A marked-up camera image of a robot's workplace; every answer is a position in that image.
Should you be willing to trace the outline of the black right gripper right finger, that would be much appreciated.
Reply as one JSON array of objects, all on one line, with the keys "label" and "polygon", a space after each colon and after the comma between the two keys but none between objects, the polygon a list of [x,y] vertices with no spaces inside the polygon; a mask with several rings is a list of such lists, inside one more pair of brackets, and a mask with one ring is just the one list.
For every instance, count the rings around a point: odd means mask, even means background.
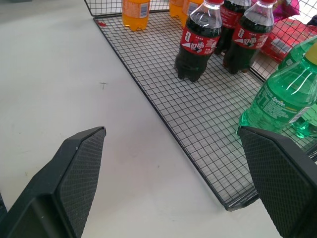
[{"label": "black right gripper right finger", "polygon": [[283,238],[317,238],[317,164],[289,137],[241,126],[259,198]]}]

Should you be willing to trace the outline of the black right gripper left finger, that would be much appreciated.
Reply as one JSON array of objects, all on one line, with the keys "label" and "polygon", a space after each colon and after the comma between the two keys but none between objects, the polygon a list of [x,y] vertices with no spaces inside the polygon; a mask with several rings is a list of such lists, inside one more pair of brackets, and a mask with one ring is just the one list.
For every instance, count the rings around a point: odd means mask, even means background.
[{"label": "black right gripper left finger", "polygon": [[79,132],[0,211],[0,238],[81,238],[95,197],[106,129]]}]

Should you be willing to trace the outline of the green Sprite bottle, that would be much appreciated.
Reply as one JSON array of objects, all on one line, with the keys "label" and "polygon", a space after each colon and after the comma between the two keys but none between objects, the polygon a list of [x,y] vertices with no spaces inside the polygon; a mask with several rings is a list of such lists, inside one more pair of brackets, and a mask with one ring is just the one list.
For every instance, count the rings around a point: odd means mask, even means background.
[{"label": "green Sprite bottle", "polygon": [[278,69],[283,69],[286,66],[289,66],[295,62],[300,61],[303,55],[316,42],[317,42],[317,35],[295,45],[292,48],[292,50],[287,54],[287,56],[284,58],[284,60],[279,64]]},{"label": "green Sprite bottle", "polygon": [[239,118],[240,126],[280,133],[317,102],[317,43],[302,59],[277,70]]}]

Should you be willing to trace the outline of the red snack package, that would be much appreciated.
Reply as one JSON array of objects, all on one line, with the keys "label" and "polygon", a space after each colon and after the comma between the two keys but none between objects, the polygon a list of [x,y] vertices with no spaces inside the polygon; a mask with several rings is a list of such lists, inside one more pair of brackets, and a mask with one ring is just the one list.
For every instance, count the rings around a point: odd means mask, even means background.
[{"label": "red snack package", "polygon": [[275,23],[261,52],[280,64],[292,48],[317,35],[317,26],[286,18]]}]

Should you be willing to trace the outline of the cola bottle red label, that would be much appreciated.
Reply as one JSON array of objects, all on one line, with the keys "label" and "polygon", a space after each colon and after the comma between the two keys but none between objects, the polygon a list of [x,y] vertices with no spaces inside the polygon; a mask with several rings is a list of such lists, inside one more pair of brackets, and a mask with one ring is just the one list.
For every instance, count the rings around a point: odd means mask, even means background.
[{"label": "cola bottle red label", "polygon": [[220,7],[221,35],[214,53],[220,55],[230,48],[233,32],[244,12],[251,7],[251,0],[224,0]]},{"label": "cola bottle red label", "polygon": [[224,0],[204,0],[188,16],[174,63],[178,78],[196,82],[206,70],[221,36],[223,4]]},{"label": "cola bottle red label", "polygon": [[223,66],[231,74],[247,72],[274,27],[276,0],[257,0],[240,18],[232,35]]}]

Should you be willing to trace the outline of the pink snack package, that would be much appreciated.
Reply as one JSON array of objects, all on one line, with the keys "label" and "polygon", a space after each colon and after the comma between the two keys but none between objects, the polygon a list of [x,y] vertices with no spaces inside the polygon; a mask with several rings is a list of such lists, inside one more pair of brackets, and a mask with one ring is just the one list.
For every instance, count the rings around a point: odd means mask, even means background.
[{"label": "pink snack package", "polygon": [[274,22],[300,14],[298,0],[277,0],[273,6]]}]

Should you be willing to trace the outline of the orange soda bottle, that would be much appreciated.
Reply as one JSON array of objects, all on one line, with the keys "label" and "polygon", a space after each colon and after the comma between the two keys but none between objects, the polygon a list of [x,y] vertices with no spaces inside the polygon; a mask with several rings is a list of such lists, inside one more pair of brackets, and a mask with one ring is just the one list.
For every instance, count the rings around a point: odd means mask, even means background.
[{"label": "orange soda bottle", "polygon": [[169,0],[169,13],[171,17],[181,17],[184,0]]},{"label": "orange soda bottle", "polygon": [[183,6],[181,9],[181,22],[182,22],[182,27],[185,26],[187,18],[189,15],[196,10],[204,0],[184,0],[183,1]]},{"label": "orange soda bottle", "polygon": [[132,31],[145,30],[150,11],[150,0],[122,0],[122,23]]}]

